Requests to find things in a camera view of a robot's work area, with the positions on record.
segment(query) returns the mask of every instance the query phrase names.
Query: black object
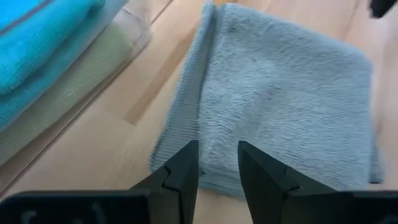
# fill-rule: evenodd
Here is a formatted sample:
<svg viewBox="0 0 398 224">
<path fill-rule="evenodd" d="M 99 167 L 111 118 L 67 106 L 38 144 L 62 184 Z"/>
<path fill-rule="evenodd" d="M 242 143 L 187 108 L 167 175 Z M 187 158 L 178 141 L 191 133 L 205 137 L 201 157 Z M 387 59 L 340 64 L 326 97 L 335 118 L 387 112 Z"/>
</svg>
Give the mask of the black object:
<svg viewBox="0 0 398 224">
<path fill-rule="evenodd" d="M 398 192 L 337 192 L 248 142 L 239 173 L 253 223 L 398 223 Z M 25 192 L 0 204 L 0 223 L 193 222 L 198 141 L 130 190 Z"/>
<path fill-rule="evenodd" d="M 372 17 L 382 18 L 397 2 L 397 0 L 371 0 Z"/>
</svg>

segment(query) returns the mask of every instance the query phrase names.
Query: gray towel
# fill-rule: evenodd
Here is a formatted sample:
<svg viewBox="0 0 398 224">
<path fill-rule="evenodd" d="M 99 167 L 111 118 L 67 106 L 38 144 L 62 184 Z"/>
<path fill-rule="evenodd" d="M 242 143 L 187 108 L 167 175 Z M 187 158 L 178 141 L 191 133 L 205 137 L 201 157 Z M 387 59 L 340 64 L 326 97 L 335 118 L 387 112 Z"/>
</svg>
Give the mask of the gray towel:
<svg viewBox="0 0 398 224">
<path fill-rule="evenodd" d="M 242 196 L 244 140 L 336 190 L 366 189 L 383 175 L 369 114 L 371 72 L 362 53 L 340 41 L 207 2 L 151 169 L 199 139 L 200 187 Z"/>
</svg>

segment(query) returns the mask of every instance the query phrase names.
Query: towel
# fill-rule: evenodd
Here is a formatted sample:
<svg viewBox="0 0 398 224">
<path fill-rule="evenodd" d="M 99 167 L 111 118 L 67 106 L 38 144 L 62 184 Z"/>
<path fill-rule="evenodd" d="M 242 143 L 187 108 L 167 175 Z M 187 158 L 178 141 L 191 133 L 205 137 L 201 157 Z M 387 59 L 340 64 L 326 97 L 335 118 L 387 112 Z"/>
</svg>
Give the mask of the towel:
<svg viewBox="0 0 398 224">
<path fill-rule="evenodd" d="M 54 84 L 126 3 L 46 1 L 0 38 L 0 129 Z"/>
<path fill-rule="evenodd" d="M 132 42 L 118 25 L 105 28 L 54 86 L 0 133 L 0 166 L 125 64 L 131 51 Z"/>
<path fill-rule="evenodd" d="M 202 13 L 152 170 L 198 139 L 200 187 L 243 196 L 243 140 L 336 190 L 381 179 L 361 52 L 237 4 Z"/>
</svg>

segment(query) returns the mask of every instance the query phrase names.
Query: wooden table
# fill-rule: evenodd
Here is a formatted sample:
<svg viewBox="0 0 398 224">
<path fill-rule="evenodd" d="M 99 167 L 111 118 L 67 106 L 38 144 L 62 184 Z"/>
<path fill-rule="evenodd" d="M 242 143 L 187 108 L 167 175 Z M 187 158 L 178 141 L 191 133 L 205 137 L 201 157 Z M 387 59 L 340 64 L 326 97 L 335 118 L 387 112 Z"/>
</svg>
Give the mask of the wooden table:
<svg viewBox="0 0 398 224">
<path fill-rule="evenodd" d="M 152 40 L 69 129 L 9 189 L 128 189 L 150 174 L 204 0 L 152 0 Z M 238 0 L 361 48 L 374 64 L 372 109 L 387 164 L 381 187 L 398 189 L 398 9 L 369 19 L 365 0 Z M 250 223 L 245 202 L 199 190 L 195 223 Z"/>
</svg>

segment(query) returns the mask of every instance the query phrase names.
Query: light green towel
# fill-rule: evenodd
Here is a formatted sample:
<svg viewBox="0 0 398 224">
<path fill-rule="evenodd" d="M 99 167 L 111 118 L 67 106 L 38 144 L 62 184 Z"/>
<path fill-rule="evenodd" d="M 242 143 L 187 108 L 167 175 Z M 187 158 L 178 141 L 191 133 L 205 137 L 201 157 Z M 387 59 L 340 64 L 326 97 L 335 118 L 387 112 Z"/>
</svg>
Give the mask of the light green towel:
<svg viewBox="0 0 398 224">
<path fill-rule="evenodd" d="M 0 166 L 112 74 L 131 52 L 131 42 L 116 24 L 105 28 L 54 86 L 0 133 Z"/>
</svg>

